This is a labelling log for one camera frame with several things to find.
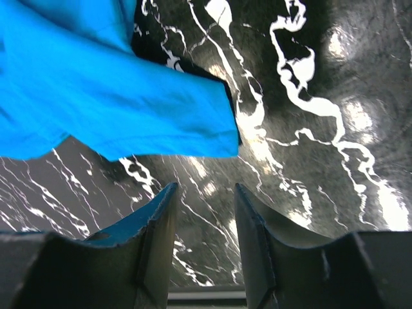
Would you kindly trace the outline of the blue t shirt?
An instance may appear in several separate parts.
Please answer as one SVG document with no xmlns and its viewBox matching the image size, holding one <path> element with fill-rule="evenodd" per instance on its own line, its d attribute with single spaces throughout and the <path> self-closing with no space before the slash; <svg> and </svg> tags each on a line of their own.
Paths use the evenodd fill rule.
<svg viewBox="0 0 412 309">
<path fill-rule="evenodd" d="M 1 156 L 38 158 L 70 136 L 111 161 L 238 155 L 224 82 L 137 57 L 135 9 L 135 1 L 1 2 Z"/>
</svg>

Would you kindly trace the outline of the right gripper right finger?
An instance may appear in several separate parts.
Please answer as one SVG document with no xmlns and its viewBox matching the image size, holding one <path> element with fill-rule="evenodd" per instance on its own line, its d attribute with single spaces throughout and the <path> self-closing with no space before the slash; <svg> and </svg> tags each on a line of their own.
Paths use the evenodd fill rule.
<svg viewBox="0 0 412 309">
<path fill-rule="evenodd" d="M 234 206 L 249 308 L 410 308 L 411 233 L 331 239 L 265 205 L 244 185 Z"/>
</svg>

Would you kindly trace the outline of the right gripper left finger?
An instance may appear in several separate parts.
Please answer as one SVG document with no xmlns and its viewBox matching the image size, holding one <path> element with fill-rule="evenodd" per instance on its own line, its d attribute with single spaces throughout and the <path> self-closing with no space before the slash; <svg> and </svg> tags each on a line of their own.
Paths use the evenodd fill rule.
<svg viewBox="0 0 412 309">
<path fill-rule="evenodd" d="M 85 240 L 1 233 L 2 308 L 165 308 L 178 185 Z"/>
</svg>

